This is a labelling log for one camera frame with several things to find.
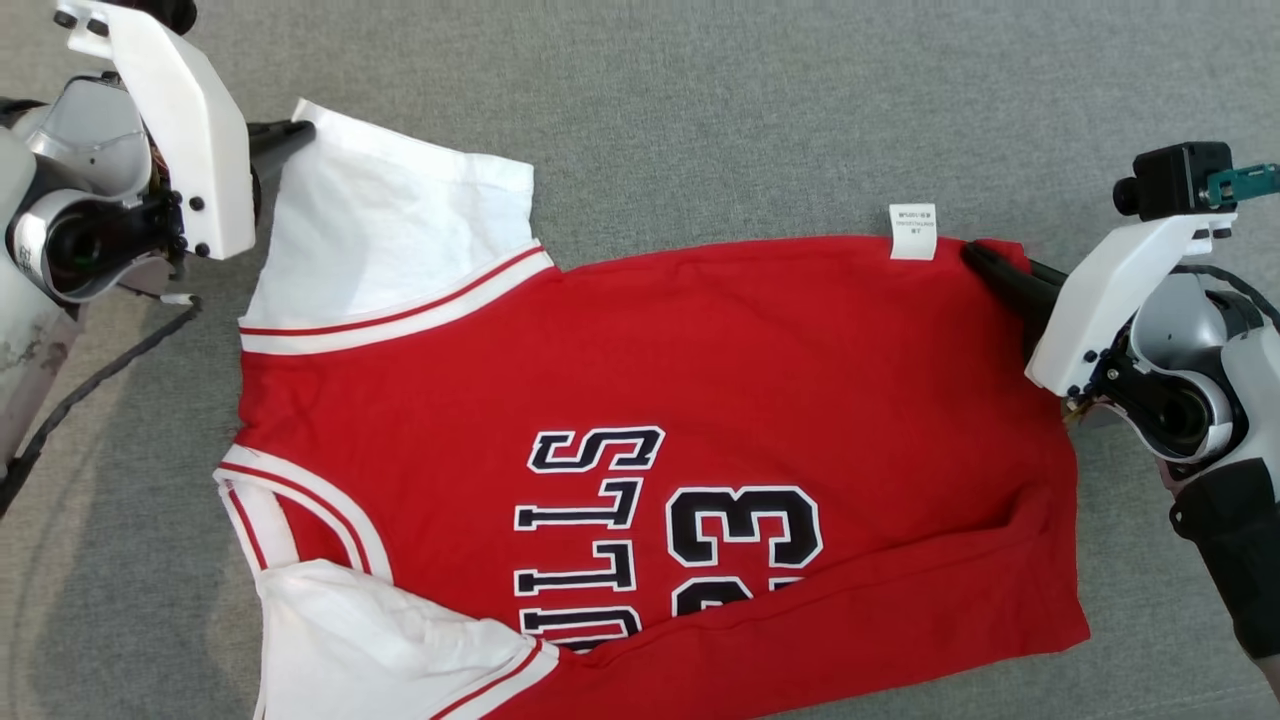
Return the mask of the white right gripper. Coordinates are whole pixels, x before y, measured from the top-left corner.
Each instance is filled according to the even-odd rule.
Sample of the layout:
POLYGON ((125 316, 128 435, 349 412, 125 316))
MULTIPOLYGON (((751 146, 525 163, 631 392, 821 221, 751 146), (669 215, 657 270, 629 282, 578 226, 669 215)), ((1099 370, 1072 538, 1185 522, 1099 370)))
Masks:
POLYGON ((1025 374, 1037 386, 1064 398, 1087 384, 1108 398, 1152 398, 1175 389, 1171 372, 1142 359, 1134 372, 1120 368, 1111 377, 1103 360, 1091 363, 1085 352, 1111 348, 1175 265, 1208 252, 1213 231, 1230 229, 1235 219, 1176 215, 1117 228, 1069 275, 987 240, 965 243, 963 261, 1021 319, 1021 345, 1036 346, 1025 374))

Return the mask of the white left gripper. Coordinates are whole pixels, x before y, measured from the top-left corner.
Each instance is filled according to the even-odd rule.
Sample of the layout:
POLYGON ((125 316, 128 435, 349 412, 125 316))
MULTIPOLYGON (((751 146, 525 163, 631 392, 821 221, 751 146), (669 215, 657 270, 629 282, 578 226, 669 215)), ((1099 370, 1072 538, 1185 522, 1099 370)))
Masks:
POLYGON ((255 187, 316 137, 248 123, 186 35, 191 1, 59 1, 67 45, 108 63, 26 105, 26 259, 224 259, 253 243, 255 187))

